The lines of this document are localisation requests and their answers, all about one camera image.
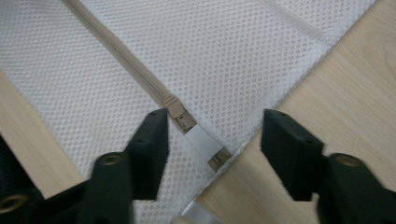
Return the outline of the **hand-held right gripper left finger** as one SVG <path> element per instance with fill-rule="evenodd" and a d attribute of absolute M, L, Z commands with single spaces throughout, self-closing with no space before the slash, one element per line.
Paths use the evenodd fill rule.
<path fill-rule="evenodd" d="M 169 155 L 167 114 L 150 112 L 122 152 L 96 160 L 78 224 L 134 224 L 133 201 L 157 199 Z"/>

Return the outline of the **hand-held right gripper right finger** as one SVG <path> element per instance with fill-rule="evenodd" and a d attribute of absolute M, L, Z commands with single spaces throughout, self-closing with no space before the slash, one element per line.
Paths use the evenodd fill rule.
<path fill-rule="evenodd" d="M 294 201 L 318 195 L 320 224 L 396 224 L 396 192 L 360 159 L 325 156 L 324 144 L 289 115 L 263 111 L 261 149 Z"/>

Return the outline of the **white mesh laundry bag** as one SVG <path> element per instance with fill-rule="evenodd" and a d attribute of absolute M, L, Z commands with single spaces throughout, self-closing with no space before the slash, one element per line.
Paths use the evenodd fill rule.
<path fill-rule="evenodd" d="M 83 176 L 126 147 L 156 108 L 134 74 L 76 17 L 101 22 L 194 118 L 169 128 L 159 198 L 137 224 L 169 224 L 214 174 L 202 140 L 239 153 L 277 105 L 375 0 L 0 0 L 0 70 Z"/>

